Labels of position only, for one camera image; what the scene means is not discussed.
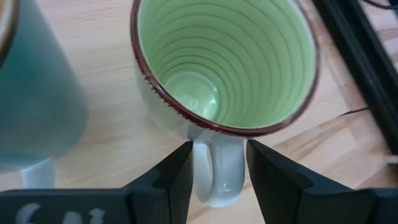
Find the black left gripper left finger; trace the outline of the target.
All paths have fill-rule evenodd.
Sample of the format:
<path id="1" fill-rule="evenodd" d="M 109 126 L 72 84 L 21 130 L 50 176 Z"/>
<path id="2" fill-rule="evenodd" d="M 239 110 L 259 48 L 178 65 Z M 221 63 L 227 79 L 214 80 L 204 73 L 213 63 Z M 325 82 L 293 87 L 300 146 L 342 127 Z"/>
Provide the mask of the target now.
<path id="1" fill-rule="evenodd" d="M 130 224 L 187 224 L 193 188 L 193 143 L 187 141 L 123 187 Z"/>

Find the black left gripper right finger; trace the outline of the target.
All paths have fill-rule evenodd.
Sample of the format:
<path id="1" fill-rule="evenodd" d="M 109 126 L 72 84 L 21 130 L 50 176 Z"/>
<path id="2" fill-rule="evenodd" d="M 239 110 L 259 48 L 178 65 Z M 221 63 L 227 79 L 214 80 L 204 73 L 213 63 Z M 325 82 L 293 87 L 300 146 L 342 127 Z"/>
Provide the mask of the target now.
<path id="1" fill-rule="evenodd" d="M 266 224 L 374 224 L 370 190 L 353 190 L 255 140 L 247 161 Z"/>

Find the teal ceramic mug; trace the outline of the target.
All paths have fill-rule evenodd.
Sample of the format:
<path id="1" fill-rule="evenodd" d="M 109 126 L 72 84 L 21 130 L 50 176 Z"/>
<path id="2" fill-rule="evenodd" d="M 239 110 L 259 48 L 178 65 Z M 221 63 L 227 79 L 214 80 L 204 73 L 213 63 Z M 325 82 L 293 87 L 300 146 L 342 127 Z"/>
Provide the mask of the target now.
<path id="1" fill-rule="evenodd" d="M 53 160 L 84 131 L 88 108 L 36 0 L 0 0 L 0 173 L 55 186 Z"/>

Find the green ceramic mug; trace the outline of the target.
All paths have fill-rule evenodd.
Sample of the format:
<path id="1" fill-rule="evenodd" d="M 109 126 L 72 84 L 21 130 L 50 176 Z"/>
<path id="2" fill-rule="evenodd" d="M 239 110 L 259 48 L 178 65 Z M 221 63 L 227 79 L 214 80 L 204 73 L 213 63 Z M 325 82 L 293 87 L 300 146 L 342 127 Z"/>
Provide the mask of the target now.
<path id="1" fill-rule="evenodd" d="M 237 201 L 244 142 L 290 126 L 319 79 L 319 49 L 297 0 L 133 0 L 137 86 L 160 129 L 191 141 L 199 201 Z"/>

